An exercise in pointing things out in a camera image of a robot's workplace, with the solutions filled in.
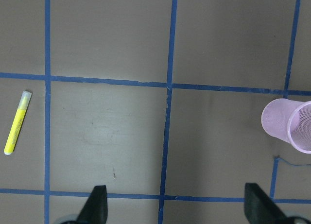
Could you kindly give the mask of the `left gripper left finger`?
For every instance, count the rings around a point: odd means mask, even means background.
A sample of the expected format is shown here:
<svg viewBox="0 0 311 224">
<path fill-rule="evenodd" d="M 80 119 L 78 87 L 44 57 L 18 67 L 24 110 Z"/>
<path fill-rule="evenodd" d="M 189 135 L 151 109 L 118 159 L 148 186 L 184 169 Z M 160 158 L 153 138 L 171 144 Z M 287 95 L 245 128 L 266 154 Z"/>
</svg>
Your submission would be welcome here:
<svg viewBox="0 0 311 224">
<path fill-rule="evenodd" d="M 108 217 L 106 186 L 95 186 L 78 215 L 78 224 L 105 224 Z"/>
</svg>

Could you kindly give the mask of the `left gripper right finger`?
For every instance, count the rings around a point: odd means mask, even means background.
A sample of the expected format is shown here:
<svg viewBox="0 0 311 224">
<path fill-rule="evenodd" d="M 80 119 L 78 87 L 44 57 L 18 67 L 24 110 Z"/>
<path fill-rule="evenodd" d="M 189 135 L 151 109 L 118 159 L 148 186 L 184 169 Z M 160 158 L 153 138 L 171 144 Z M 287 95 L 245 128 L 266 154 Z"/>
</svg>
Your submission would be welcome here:
<svg viewBox="0 0 311 224">
<path fill-rule="evenodd" d="M 280 208 L 256 183 L 244 187 L 244 214 L 250 224 L 291 224 Z"/>
</svg>

